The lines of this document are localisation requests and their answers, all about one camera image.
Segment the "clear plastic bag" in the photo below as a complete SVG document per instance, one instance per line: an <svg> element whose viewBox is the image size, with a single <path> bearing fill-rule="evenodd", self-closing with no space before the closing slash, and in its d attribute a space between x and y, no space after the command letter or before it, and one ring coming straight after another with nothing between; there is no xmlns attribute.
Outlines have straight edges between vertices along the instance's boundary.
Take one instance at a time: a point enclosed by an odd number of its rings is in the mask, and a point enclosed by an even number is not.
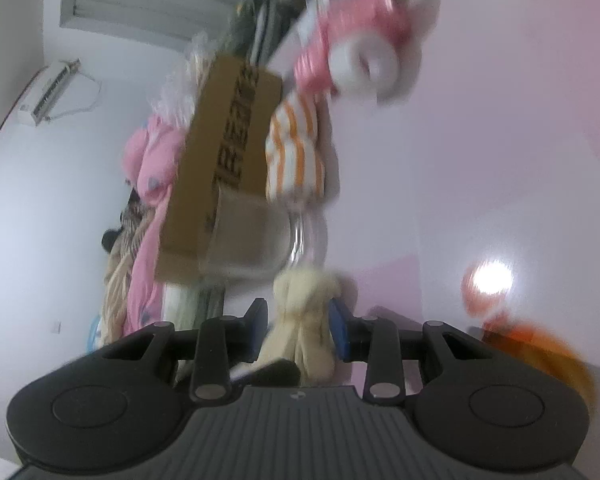
<svg viewBox="0 0 600 480"><path fill-rule="evenodd" d="M178 64L149 100L152 111L163 122L181 130L189 127L215 52L215 42L205 32L198 32L189 41Z"/></svg>

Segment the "white tape roll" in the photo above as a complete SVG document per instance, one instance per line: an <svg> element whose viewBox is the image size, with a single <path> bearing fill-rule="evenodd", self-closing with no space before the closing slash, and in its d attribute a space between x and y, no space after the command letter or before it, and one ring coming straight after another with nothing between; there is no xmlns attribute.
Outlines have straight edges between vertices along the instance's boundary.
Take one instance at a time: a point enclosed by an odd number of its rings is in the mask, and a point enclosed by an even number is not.
<svg viewBox="0 0 600 480"><path fill-rule="evenodd" d="M339 93L385 94L400 72L396 49L376 32L360 32L338 41L329 50L328 68Z"/></svg>

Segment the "brown cardboard box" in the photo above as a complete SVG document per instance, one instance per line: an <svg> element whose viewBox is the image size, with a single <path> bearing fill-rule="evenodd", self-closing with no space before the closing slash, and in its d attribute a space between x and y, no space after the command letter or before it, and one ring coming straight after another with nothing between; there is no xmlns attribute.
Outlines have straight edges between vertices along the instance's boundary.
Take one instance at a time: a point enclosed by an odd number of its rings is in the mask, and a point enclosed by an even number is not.
<svg viewBox="0 0 600 480"><path fill-rule="evenodd" d="M156 279L185 284L204 273L219 190L263 197L265 140L283 81L219 54L201 87L160 232Z"/></svg>

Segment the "pink plastic bag pack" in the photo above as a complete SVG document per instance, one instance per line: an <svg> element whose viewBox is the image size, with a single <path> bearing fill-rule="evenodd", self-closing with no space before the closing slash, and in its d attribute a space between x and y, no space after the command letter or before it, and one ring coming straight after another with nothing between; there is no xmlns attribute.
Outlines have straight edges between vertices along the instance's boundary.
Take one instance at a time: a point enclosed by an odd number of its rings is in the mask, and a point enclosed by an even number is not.
<svg viewBox="0 0 600 480"><path fill-rule="evenodd" d="M298 91L387 93L410 35L407 10L396 0L332 0L294 63Z"/></svg>

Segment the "brown checkered blanket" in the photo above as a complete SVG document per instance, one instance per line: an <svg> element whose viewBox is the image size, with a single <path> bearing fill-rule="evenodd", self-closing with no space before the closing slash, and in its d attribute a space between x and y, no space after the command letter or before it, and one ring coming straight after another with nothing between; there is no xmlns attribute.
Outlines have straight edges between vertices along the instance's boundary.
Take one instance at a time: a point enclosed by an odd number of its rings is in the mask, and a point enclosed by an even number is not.
<svg viewBox="0 0 600 480"><path fill-rule="evenodd" d="M102 248L108 254L104 312L119 312L126 307L134 262L154 215L155 209L144 204L133 190L120 214L120 226L102 236Z"/></svg>

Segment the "pink duvet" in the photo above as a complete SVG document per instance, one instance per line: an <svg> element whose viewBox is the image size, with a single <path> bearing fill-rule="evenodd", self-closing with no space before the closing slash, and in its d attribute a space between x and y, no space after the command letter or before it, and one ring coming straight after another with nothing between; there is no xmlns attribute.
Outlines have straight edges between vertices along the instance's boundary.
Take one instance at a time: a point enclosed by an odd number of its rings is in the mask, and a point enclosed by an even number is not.
<svg viewBox="0 0 600 480"><path fill-rule="evenodd" d="M156 280L160 233L178 171L185 132L151 115L126 141L122 169L140 202L154 211L131 271L123 333L161 320L163 284Z"/></svg>

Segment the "orange white striped towel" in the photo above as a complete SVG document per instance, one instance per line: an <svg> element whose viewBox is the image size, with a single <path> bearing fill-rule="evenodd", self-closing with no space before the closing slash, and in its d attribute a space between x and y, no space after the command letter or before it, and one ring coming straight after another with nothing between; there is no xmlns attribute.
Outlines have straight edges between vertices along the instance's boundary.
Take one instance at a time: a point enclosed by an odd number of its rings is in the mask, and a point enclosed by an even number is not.
<svg viewBox="0 0 600 480"><path fill-rule="evenodd" d="M323 197L325 168L317 141L315 102L291 91L274 110L265 141L269 202L304 204Z"/></svg>

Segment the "white air conditioner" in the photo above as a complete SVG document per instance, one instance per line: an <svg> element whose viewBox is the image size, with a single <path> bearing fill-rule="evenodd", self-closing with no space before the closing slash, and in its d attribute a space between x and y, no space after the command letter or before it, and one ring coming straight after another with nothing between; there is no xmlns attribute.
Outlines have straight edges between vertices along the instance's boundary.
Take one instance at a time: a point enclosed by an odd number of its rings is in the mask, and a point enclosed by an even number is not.
<svg viewBox="0 0 600 480"><path fill-rule="evenodd" d="M17 119L21 125L36 127L66 88L71 77L80 68L81 62L74 60L54 61L43 68L30 87L24 92L17 106Z"/></svg>

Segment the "cream plush toy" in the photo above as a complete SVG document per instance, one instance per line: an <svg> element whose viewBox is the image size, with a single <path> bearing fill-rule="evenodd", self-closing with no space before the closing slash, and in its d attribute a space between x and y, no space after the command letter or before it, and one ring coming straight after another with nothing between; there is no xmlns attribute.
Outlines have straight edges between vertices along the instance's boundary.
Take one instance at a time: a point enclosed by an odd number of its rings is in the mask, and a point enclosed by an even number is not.
<svg viewBox="0 0 600 480"><path fill-rule="evenodd" d="M328 305L340 295L336 275L322 269L297 266L279 273L273 284L276 317L252 367L284 359L298 366L301 385L330 382L336 361Z"/></svg>

